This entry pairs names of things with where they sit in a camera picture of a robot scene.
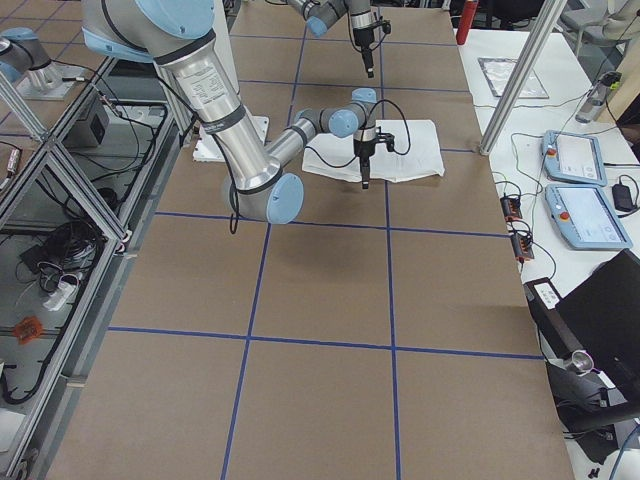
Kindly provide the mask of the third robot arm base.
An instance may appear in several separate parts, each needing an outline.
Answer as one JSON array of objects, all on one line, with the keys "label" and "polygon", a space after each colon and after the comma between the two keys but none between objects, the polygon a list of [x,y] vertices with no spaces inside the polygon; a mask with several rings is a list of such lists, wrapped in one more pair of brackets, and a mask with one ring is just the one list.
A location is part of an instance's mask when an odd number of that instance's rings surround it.
[{"label": "third robot arm base", "polygon": [[27,27],[1,32],[1,73],[25,99],[63,100],[83,67],[56,64],[38,36]]}]

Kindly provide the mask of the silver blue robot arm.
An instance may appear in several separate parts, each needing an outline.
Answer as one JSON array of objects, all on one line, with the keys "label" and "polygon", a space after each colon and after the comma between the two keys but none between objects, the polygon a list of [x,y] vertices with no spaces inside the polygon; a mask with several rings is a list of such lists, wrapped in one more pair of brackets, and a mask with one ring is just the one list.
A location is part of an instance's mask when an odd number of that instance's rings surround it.
[{"label": "silver blue robot arm", "polygon": [[287,224],[304,200],[302,180],[285,166],[318,134],[354,138],[363,164],[374,151],[376,92],[353,91],[341,108],[305,109],[264,144],[214,45],[211,1],[84,1],[87,47],[118,59],[168,70],[205,132],[218,144],[229,171],[225,200],[239,217]]},{"label": "silver blue robot arm", "polygon": [[392,31],[391,22],[378,16],[367,0],[291,0],[286,5],[296,11],[315,37],[324,36],[343,17],[349,26],[350,42],[362,58],[368,78],[374,77],[373,52]]}]

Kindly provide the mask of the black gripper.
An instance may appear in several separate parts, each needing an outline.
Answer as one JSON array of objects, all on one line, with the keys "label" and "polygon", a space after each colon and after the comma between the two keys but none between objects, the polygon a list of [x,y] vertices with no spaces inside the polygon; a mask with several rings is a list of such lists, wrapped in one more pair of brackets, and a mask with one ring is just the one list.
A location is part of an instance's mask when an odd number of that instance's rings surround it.
[{"label": "black gripper", "polygon": [[370,185],[370,158],[375,154],[377,144],[384,144],[388,152],[393,152],[395,136],[383,132],[381,127],[359,129],[353,134],[354,155],[359,160],[361,186],[368,190]]},{"label": "black gripper", "polygon": [[383,17],[353,17],[352,33],[355,49],[361,54],[366,75],[368,78],[374,77],[373,51],[376,47],[374,31],[380,28],[383,35],[379,42],[382,42],[387,34],[391,33],[391,23]]}]

